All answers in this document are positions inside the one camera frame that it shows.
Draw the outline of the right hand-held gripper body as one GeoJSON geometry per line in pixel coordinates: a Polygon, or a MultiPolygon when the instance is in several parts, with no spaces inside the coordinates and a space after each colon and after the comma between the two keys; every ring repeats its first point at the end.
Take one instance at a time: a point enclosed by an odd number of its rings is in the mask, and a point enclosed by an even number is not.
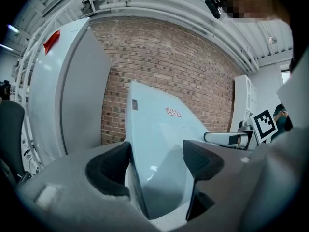
{"type": "Polygon", "coordinates": [[[249,116],[246,121],[241,121],[238,132],[248,135],[245,149],[254,151],[257,146],[266,143],[277,132],[277,126],[273,116],[266,109],[249,116]]]}

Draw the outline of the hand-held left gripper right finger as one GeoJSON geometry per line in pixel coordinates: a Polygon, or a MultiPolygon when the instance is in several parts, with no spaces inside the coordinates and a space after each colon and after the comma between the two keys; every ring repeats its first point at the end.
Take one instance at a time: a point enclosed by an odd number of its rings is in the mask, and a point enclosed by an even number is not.
{"type": "Polygon", "coordinates": [[[303,140],[255,151],[184,141],[194,177],[187,223],[175,232],[309,231],[309,146],[303,140]]]}

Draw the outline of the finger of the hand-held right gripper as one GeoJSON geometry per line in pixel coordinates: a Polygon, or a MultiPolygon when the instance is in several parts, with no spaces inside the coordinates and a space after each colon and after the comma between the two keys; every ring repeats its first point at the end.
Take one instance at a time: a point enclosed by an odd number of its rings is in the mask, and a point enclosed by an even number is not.
{"type": "Polygon", "coordinates": [[[248,134],[246,133],[206,132],[203,138],[206,142],[217,145],[246,145],[248,143],[248,134]]]}

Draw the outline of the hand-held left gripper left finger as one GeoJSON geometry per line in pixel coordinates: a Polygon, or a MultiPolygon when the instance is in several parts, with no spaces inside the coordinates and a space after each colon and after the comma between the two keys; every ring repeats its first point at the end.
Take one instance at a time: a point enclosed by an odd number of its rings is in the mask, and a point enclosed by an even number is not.
{"type": "Polygon", "coordinates": [[[129,142],[61,157],[20,185],[27,210],[52,232],[161,232],[131,203],[129,142]]]}

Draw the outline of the light blue panel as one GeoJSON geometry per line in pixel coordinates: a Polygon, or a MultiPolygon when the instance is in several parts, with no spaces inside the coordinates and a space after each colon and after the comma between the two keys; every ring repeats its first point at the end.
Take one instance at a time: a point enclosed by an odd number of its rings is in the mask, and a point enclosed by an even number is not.
{"type": "Polygon", "coordinates": [[[183,143],[202,141],[206,127],[178,97],[133,81],[125,129],[131,145],[127,180],[136,207],[155,220],[187,203],[194,179],[183,159],[183,143]]]}

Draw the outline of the white open shelf unit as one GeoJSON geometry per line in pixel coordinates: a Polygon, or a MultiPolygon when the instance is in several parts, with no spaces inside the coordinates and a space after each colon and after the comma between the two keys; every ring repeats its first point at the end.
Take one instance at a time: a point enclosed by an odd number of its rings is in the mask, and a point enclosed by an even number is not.
{"type": "Polygon", "coordinates": [[[257,91],[251,80],[246,75],[235,77],[234,109],[230,132],[237,132],[241,121],[256,112],[257,91]]]}

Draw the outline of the window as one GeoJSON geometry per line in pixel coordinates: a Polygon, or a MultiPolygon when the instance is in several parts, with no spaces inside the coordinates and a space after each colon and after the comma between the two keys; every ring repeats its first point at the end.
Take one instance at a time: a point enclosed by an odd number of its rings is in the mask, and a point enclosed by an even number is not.
{"type": "Polygon", "coordinates": [[[281,70],[281,76],[282,76],[283,84],[285,84],[290,79],[290,76],[291,76],[290,70],[288,69],[281,70]]]}

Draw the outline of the black mesh office chair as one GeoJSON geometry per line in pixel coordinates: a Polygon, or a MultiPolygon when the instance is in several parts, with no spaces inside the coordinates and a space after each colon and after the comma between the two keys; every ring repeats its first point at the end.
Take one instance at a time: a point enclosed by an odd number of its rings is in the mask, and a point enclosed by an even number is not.
{"type": "Polygon", "coordinates": [[[10,184],[16,188],[31,176],[22,160],[21,133],[25,116],[24,108],[11,100],[0,104],[0,160],[10,184]]]}

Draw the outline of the tall grey cabinet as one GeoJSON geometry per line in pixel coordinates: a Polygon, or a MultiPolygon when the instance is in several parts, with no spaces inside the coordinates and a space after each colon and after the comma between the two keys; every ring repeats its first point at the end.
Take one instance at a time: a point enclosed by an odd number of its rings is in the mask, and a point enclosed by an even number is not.
{"type": "Polygon", "coordinates": [[[101,144],[101,117],[111,60],[83,18],[59,28],[36,60],[28,114],[43,166],[101,144]]]}

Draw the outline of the white metal shelving rack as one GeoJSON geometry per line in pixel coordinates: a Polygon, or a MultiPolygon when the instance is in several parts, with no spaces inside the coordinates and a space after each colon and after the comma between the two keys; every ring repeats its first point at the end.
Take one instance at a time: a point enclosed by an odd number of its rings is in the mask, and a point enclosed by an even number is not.
{"type": "Polygon", "coordinates": [[[32,175],[42,169],[42,164],[36,152],[28,114],[28,100],[30,95],[30,81],[36,58],[39,54],[39,44],[42,42],[46,26],[40,26],[32,35],[25,50],[22,52],[15,68],[15,82],[11,100],[20,104],[25,112],[21,132],[21,154],[26,171],[32,175]]]}

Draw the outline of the red paper ornament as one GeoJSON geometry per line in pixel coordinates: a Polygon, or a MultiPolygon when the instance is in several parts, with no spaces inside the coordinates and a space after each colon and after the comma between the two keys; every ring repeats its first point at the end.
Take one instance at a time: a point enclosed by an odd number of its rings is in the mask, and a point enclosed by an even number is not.
{"type": "Polygon", "coordinates": [[[45,50],[45,54],[47,55],[48,52],[50,51],[50,49],[52,48],[52,46],[54,45],[54,43],[58,40],[58,38],[60,37],[60,30],[55,31],[50,37],[49,39],[43,44],[44,46],[44,50],[45,50]]]}

